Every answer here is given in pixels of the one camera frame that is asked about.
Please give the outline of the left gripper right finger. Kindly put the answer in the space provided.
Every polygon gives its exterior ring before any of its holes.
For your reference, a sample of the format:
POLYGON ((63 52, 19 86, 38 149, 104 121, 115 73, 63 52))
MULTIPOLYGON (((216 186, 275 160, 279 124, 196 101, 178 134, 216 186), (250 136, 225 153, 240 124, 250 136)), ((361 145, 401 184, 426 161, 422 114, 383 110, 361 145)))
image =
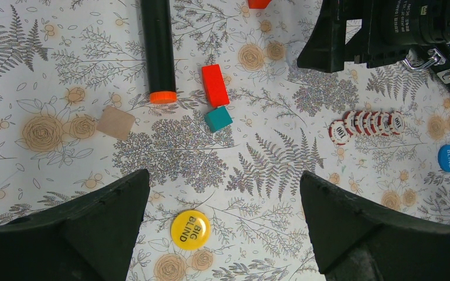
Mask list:
POLYGON ((309 171, 299 192, 326 280, 450 280, 450 225, 384 207, 309 171))

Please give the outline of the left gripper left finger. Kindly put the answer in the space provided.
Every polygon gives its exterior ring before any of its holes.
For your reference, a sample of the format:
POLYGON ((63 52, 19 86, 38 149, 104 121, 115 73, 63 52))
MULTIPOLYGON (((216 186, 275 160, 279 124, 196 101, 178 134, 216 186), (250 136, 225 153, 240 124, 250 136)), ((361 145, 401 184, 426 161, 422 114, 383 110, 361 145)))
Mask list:
POLYGON ((0 280, 125 280, 149 172, 0 225, 0 280))

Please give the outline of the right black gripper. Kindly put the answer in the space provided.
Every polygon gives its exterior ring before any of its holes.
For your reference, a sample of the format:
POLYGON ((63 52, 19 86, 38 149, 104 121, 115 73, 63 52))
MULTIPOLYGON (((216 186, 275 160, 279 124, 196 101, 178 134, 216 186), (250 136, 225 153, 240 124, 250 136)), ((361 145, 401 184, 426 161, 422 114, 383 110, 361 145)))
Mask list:
POLYGON ((404 60, 417 46, 450 43, 450 1, 322 1, 297 58, 299 68, 342 71, 346 62, 376 68, 404 60))

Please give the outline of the row of red poker chips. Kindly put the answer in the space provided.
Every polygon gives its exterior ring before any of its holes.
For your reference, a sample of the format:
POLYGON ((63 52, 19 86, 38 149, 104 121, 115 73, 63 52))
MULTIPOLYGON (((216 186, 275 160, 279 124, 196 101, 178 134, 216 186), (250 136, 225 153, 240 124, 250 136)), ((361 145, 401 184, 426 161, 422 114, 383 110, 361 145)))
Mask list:
POLYGON ((329 139, 345 145, 358 137, 387 137, 404 134, 407 124, 400 111, 351 110, 328 126, 329 139))

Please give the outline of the yellow big blind button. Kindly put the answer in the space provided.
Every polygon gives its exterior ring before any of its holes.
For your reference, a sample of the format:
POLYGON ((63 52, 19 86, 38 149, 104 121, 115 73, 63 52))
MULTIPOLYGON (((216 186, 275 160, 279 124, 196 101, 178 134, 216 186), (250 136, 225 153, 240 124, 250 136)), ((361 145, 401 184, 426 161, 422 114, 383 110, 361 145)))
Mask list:
POLYGON ((185 210, 173 220, 170 228, 172 241, 186 251, 201 248, 212 233, 209 219, 197 210, 185 210))

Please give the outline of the blue small blind button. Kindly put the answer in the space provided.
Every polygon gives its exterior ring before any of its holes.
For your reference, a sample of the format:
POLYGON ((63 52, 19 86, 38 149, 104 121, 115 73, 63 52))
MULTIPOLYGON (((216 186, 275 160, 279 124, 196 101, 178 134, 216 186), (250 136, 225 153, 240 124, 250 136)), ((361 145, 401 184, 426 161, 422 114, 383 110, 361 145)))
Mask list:
POLYGON ((443 171, 450 173, 450 144, 441 146, 439 149, 438 164, 443 171))

